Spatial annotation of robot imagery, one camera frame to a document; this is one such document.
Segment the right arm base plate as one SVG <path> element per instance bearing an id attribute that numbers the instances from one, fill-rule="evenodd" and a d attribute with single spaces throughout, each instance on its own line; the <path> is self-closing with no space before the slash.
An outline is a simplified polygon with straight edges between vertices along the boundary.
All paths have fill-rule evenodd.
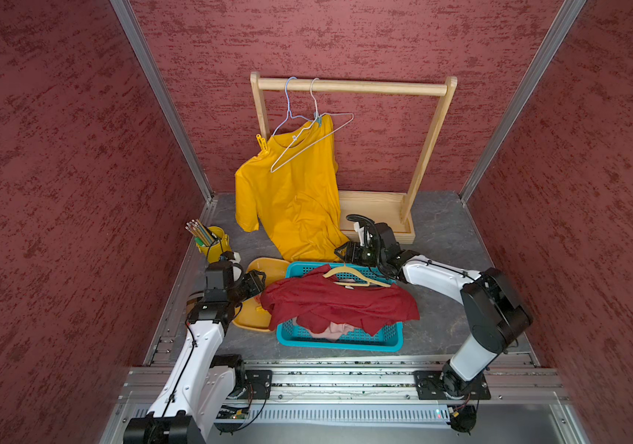
<path id="1" fill-rule="evenodd" d="M 454 372 L 414 371 L 414 386 L 420 401 L 489 401 L 488 382 L 483 373 L 470 381 L 460 379 Z"/>

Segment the cream plastic hanger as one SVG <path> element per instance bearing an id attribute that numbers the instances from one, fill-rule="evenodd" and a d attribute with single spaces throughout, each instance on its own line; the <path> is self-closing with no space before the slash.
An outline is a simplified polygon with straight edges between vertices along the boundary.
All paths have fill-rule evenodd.
<path id="1" fill-rule="evenodd" d="M 389 288 L 390 283 L 378 281 L 363 275 L 351 266 L 337 266 L 323 275 L 325 279 L 335 278 L 334 283 L 344 287 L 381 287 Z"/>

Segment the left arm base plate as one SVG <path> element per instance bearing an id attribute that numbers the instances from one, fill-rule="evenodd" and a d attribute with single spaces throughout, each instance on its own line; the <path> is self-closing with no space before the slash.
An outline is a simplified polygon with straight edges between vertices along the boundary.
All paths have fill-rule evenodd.
<path id="1" fill-rule="evenodd" d="M 238 377 L 238 400 L 265 401 L 270 398 L 273 372 L 271 370 L 244 370 Z"/>

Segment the pink printed t-shirt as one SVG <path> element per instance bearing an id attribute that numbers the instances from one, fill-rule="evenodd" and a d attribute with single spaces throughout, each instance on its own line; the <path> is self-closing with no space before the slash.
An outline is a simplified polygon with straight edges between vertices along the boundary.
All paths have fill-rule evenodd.
<path id="1" fill-rule="evenodd" d="M 336 342 L 336 340 L 340 340 L 342 336 L 348 335 L 354 331 L 355 327 L 349 324 L 330 323 L 329 326 L 322 332 L 314 332 L 312 330 L 308 330 L 307 332 L 314 339 Z"/>

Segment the dark red t-shirt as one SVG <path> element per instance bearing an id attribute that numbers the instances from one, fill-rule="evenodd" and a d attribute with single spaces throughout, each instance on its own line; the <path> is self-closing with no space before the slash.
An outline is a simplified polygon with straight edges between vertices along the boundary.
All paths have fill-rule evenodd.
<path id="1" fill-rule="evenodd" d="M 414 297 L 395 284 L 347 287 L 326 277 L 327 265 L 303 277 L 290 277 L 266 288 L 260 303 L 270 313 L 270 329 L 292 321 L 312 335 L 348 326 L 374 336 L 397 323 L 420 320 Z"/>

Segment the white wire hanger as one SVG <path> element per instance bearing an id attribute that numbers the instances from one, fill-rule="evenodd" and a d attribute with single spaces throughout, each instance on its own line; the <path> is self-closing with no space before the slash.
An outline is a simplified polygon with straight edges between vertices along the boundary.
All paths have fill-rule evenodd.
<path id="1" fill-rule="evenodd" d="M 309 94 L 313 101 L 314 113 L 318 111 L 322 114 L 322 126 L 318 126 L 314 122 L 314 113 L 312 122 L 307 122 L 296 133 L 292 134 L 292 140 L 278 155 L 276 160 L 270 166 L 270 173 L 274 174 L 286 165 L 290 164 L 296 157 L 303 155 L 308 149 L 315 146 L 318 142 L 322 142 L 342 130 L 355 120 L 353 112 L 329 113 L 320 112 L 318 100 L 315 96 L 315 84 L 320 78 L 314 78 L 309 84 Z"/>

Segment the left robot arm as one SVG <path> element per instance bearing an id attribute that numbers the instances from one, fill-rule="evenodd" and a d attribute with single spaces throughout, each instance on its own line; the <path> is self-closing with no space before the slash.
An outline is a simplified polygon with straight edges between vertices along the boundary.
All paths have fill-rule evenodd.
<path id="1" fill-rule="evenodd" d="M 205 443 L 220 408 L 246 379 L 242 358 L 217 355 L 236 310 L 266 289 L 266 274 L 231 260 L 211 263 L 189 299 L 183 349 L 148 412 L 128 422 L 124 443 Z"/>

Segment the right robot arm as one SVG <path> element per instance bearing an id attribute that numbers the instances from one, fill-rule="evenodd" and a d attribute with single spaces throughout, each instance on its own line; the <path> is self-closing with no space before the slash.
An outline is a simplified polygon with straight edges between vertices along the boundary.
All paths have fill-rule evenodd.
<path id="1" fill-rule="evenodd" d="M 358 236 L 335 250 L 348 264 L 366 266 L 390 280 L 438 292 L 464 307 L 470 329 L 461 348 L 444 364 L 437 387 L 453 400 L 467 397 L 483 372 L 533 324 L 523 299 L 497 268 L 467 270 L 405 250 L 386 223 L 351 214 Z"/>

